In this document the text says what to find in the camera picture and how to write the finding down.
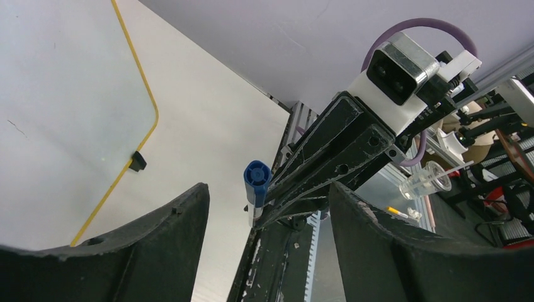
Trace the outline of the blue capped whiteboard marker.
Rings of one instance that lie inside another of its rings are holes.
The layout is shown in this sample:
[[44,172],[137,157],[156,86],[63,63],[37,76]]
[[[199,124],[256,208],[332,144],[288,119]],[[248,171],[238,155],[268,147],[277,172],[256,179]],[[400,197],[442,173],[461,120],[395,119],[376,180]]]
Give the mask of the blue capped whiteboard marker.
[[243,173],[249,225],[254,228],[263,214],[263,208],[272,178],[271,169],[260,160],[248,164]]

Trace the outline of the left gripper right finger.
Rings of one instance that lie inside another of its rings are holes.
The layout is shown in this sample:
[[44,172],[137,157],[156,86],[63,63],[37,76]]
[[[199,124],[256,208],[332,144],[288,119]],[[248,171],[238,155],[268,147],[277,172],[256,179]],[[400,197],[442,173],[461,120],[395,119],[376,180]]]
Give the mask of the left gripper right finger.
[[329,188],[347,301],[532,301],[533,248],[442,237],[396,218],[345,185]]

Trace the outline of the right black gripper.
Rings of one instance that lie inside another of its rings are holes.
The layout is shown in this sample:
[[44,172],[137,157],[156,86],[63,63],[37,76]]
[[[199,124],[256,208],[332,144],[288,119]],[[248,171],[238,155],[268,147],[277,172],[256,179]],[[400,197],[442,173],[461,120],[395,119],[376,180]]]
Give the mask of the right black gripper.
[[442,105],[425,108],[405,130],[396,133],[362,99],[349,91],[339,93],[276,173],[266,199],[272,204],[253,228],[323,210],[334,182],[358,189],[390,162],[385,155],[389,147],[406,152],[411,140],[451,113],[453,105],[446,97]]

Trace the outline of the yellow framed whiteboard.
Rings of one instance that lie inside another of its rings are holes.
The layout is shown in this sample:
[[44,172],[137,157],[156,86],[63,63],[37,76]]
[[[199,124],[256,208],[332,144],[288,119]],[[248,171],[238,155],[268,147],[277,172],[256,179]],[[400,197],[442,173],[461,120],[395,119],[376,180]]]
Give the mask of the yellow framed whiteboard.
[[157,124],[116,1],[1,2],[1,244],[71,243]]

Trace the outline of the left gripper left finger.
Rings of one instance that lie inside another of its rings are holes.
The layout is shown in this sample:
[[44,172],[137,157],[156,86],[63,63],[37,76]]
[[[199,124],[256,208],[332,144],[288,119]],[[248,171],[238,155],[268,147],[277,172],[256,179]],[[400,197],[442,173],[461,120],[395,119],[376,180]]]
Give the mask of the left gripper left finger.
[[207,227],[204,183],[120,228],[46,250],[1,247],[2,301],[189,301]]

